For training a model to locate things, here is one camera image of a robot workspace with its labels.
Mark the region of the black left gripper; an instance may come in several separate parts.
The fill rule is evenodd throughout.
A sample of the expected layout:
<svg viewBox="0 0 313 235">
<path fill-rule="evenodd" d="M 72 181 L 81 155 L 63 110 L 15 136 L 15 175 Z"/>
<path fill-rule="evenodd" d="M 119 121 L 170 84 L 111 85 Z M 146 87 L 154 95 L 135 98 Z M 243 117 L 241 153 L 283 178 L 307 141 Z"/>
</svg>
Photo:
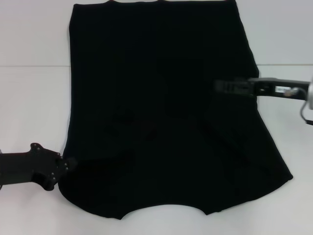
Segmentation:
<svg viewBox="0 0 313 235">
<path fill-rule="evenodd" d="M 60 153 L 32 143 L 30 150 L 22 153 L 0 154 L 0 186 L 36 183 L 52 191 L 66 172 L 77 167 L 75 158 L 63 159 Z"/>
</svg>

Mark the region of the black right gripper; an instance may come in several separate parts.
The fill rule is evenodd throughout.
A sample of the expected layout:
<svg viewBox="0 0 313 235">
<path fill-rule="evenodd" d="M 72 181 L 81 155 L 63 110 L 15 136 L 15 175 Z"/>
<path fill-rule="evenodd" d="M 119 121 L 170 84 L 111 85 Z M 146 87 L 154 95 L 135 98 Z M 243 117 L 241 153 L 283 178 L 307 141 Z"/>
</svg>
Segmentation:
<svg viewBox="0 0 313 235">
<path fill-rule="evenodd" d="M 223 94 L 271 96 L 306 100 L 310 83 L 308 81 L 285 80 L 278 78 L 252 78 L 215 80 L 214 90 Z"/>
</svg>

